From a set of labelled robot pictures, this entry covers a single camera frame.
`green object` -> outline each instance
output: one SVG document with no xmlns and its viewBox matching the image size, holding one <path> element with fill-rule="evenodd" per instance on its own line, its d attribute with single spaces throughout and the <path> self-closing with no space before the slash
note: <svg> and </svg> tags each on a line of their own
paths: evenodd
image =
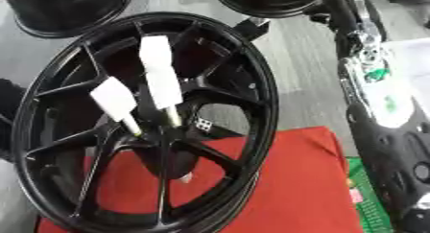
<svg viewBox="0 0 430 233">
<path fill-rule="evenodd" d="M 390 113 L 393 113 L 397 110 L 397 105 L 395 104 L 394 99 L 391 96 L 385 98 L 387 110 Z"/>
<path fill-rule="evenodd" d="M 366 75 L 366 79 L 372 79 L 376 82 L 380 82 L 385 79 L 385 76 L 390 74 L 390 70 L 386 68 L 379 68 L 369 72 Z"/>
<path fill-rule="evenodd" d="M 365 233 L 394 232 L 389 216 L 370 185 L 361 159 L 350 157 L 347 162 L 349 163 L 349 179 L 363 197 L 363 202 L 355 204 L 363 231 Z"/>
</svg>

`red mat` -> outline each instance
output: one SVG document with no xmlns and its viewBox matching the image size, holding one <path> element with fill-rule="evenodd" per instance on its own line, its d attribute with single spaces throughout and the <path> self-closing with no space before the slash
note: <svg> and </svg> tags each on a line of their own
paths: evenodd
<svg viewBox="0 0 430 233">
<path fill-rule="evenodd" d="M 243 139 L 212 141 L 210 146 L 235 157 Z M 251 200 L 223 233 L 362 232 L 346 186 L 346 171 L 336 138 L 326 128 L 278 132 Z M 222 175 L 222 169 L 212 162 L 200 161 L 191 183 L 172 183 L 172 202 L 180 205 L 189 201 Z M 102 180 L 98 202 L 117 212 L 154 212 L 156 183 L 132 152 L 122 152 Z M 38 232 L 66 231 L 42 220 Z"/>
</svg>

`black wheel rim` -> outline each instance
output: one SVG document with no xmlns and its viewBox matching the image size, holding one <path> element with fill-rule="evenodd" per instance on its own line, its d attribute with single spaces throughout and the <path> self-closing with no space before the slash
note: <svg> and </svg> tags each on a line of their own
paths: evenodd
<svg viewBox="0 0 430 233">
<path fill-rule="evenodd" d="M 139 97 L 139 111 L 134 115 L 142 117 L 142 126 L 148 127 L 148 133 L 154 132 L 155 141 L 133 140 L 121 125 L 111 122 L 97 126 L 102 112 L 88 97 L 89 91 L 107 75 L 117 77 L 133 92 L 144 95 L 143 68 L 137 64 L 124 66 L 137 59 L 138 39 L 143 35 L 168 35 L 175 58 L 184 57 L 181 52 L 189 43 L 204 45 L 217 55 L 212 60 L 206 58 L 208 64 L 197 73 L 193 72 L 196 70 L 177 72 L 185 99 L 179 106 L 184 127 L 167 128 L 153 123 L 151 118 L 159 118 L 157 113 L 143 118 L 139 112 L 143 99 Z M 118 65 L 105 59 L 119 54 L 135 58 L 120 60 L 122 69 L 117 70 Z M 222 85 L 228 82 L 225 75 L 215 75 L 221 69 L 230 72 L 227 65 L 233 65 L 233 71 L 240 72 L 241 77 L 250 78 L 253 87 L 242 91 L 237 85 L 238 90 Z M 199 109 L 211 103 L 238 105 L 250 122 L 247 142 L 236 160 L 186 134 L 194 127 Z M 188 232 L 199 221 L 217 222 L 216 227 L 223 225 L 211 217 L 237 200 L 238 193 L 249 190 L 272 144 L 276 122 L 275 81 L 265 60 L 249 42 L 230 27 L 209 18 L 155 12 L 116 21 L 83 36 L 60 53 L 35 80 L 22 102 L 13 128 L 12 151 L 26 195 L 44 216 L 58 224 L 82 232 Z M 82 172 L 88 147 L 95 148 L 93 160 L 89 172 L 81 175 L 77 183 L 76 177 L 67 175 Z M 112 157 L 124 149 L 142 152 L 153 147 L 161 153 L 157 160 L 160 163 L 157 211 L 129 215 L 99 208 L 95 199 L 98 181 Z M 207 193 L 173 208 L 169 194 L 175 192 L 169 190 L 171 177 L 165 165 L 175 161 L 171 155 L 178 156 L 179 151 L 215 162 L 226 176 Z M 74 173 L 62 173 L 63 170 Z M 69 180 L 64 191 L 61 185 Z M 79 188 L 74 191 L 72 185 L 76 184 Z"/>
</svg>

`wheel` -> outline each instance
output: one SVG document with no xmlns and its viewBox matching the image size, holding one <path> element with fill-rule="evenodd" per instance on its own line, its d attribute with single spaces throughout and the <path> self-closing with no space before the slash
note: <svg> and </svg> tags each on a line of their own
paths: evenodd
<svg viewBox="0 0 430 233">
<path fill-rule="evenodd" d="M 179 128 L 166 124 L 149 97 L 137 54 L 143 35 L 170 39 L 184 98 L 178 105 Z M 111 122 L 90 99 L 89 92 L 107 76 L 134 93 L 138 108 L 133 115 L 144 130 L 142 137 Z M 236 107 L 248 122 L 246 143 L 235 157 L 193 134 L 202 109 L 215 104 Z M 155 12 L 118 20 L 62 51 L 28 89 L 12 131 L 12 151 L 28 198 L 43 216 L 67 229 L 214 232 L 250 196 L 276 122 L 275 81 L 251 43 L 209 18 Z M 126 151 L 135 153 L 156 178 L 152 212 L 112 211 L 97 199 L 109 163 Z M 204 161 L 223 175 L 207 191 L 174 204 L 173 181 Z"/>
</svg>

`tiled floor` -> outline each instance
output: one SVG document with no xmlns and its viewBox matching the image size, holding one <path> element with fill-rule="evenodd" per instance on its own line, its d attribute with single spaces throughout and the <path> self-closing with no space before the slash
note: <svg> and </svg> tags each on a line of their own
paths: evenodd
<svg viewBox="0 0 430 233">
<path fill-rule="evenodd" d="M 391 4 L 373 0 L 380 10 L 390 38 L 427 37 L 422 24 L 429 16 L 425 5 Z M 193 12 L 234 25 L 245 18 L 217 0 L 133 0 L 123 16 L 155 11 Z M 324 26 L 304 16 L 273 21 L 271 30 L 255 41 L 272 67 L 280 96 L 279 129 L 328 126 L 339 137 L 348 155 L 356 154 L 345 121 L 346 106 L 336 77 L 337 60 L 333 36 Z M 35 76 L 73 39 L 38 39 L 23 34 L 13 22 L 6 2 L 0 0 L 0 77 L 28 86 Z M 28 203 L 19 195 L 12 167 L 0 164 L 0 232 L 16 230 L 28 214 Z M 11 202 L 8 198 L 19 198 Z"/>
</svg>

